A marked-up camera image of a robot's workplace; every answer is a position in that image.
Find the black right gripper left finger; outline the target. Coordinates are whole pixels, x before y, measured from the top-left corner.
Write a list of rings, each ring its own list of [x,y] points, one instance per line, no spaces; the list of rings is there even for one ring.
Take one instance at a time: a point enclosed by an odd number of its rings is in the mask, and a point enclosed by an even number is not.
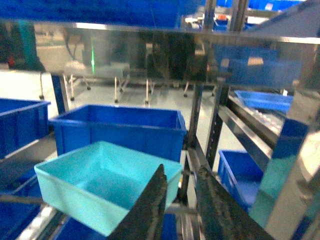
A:
[[[160,164],[132,209],[108,240],[160,240],[167,197],[167,176]]]

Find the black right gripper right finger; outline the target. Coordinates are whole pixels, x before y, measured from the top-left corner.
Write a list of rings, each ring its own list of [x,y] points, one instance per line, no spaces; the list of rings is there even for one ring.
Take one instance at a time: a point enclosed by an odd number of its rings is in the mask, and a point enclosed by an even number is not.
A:
[[[207,240],[272,240],[205,167],[196,172],[197,209]]]

